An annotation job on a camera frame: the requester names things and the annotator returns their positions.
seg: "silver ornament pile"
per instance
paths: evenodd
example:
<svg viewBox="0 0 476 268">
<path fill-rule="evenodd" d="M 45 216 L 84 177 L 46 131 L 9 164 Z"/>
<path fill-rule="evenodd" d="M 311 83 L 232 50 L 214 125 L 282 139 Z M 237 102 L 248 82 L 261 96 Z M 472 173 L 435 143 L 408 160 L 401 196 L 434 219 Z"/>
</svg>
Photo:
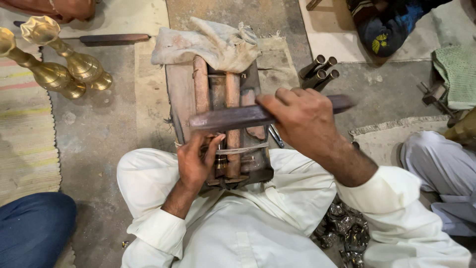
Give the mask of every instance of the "silver ornament pile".
<svg viewBox="0 0 476 268">
<path fill-rule="evenodd" d="M 321 249 L 339 246 L 345 268 L 365 267 L 362 255 L 370 240 L 367 221 L 362 213 L 334 199 L 313 235 Z"/>
</svg>

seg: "white rag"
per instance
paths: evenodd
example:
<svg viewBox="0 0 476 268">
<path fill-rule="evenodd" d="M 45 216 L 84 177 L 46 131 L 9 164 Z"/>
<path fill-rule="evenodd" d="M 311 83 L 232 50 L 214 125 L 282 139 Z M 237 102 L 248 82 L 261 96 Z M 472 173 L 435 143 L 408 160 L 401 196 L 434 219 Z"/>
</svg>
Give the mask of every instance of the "white rag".
<svg viewBox="0 0 476 268">
<path fill-rule="evenodd" d="M 190 20 L 199 31 L 160 28 L 150 59 L 152 64 L 189 62 L 199 55 L 215 70 L 240 73 L 260 54 L 255 33 L 242 22 L 235 29 L 195 17 Z"/>
</svg>

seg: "striped rug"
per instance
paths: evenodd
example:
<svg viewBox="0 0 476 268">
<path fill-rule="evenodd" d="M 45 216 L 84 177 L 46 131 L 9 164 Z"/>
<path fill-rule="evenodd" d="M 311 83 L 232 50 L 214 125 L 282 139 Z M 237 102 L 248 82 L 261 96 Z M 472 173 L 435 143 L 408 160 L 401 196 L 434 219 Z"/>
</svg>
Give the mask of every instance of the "striped rug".
<svg viewBox="0 0 476 268">
<path fill-rule="evenodd" d="M 17 40 L 41 57 L 38 45 Z M 60 160 L 48 92 L 15 61 L 0 58 L 0 206 L 60 188 Z"/>
</svg>

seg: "metal pliers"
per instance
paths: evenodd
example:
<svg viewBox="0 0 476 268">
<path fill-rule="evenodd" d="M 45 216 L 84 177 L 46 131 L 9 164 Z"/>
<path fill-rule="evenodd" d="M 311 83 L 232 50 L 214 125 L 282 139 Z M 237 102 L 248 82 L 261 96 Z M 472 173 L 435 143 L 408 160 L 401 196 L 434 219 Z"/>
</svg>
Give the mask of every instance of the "metal pliers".
<svg viewBox="0 0 476 268">
<path fill-rule="evenodd" d="M 274 126 L 274 124 L 269 125 L 268 130 L 269 130 L 269 133 L 271 133 L 271 136 L 273 136 L 274 140 L 279 145 L 279 147 L 284 148 L 284 142 L 281 139 L 281 136 L 279 136 L 279 132 Z"/>
</svg>

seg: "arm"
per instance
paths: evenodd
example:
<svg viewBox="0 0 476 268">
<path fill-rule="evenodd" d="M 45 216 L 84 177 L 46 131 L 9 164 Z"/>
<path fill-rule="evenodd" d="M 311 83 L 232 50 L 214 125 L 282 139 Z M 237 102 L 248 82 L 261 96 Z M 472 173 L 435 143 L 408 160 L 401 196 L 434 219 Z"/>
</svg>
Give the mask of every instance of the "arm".
<svg viewBox="0 0 476 268">
<path fill-rule="evenodd" d="M 441 220 L 418 201 L 419 180 L 378 167 L 336 130 L 330 100 L 312 89 L 280 88 L 257 101 L 278 120 L 283 140 L 332 173 L 340 198 L 364 213 L 370 267 L 467 267 L 469 252 L 441 232 Z"/>
<path fill-rule="evenodd" d="M 180 179 L 160 209 L 135 219 L 127 229 L 137 239 L 124 252 L 122 268 L 170 267 L 174 257 L 182 258 L 185 217 L 211 171 L 218 144 L 224 138 L 224 134 L 215 137 L 193 133 L 190 141 L 177 149 Z M 206 207 L 209 197 L 204 194 L 197 202 Z"/>
</svg>

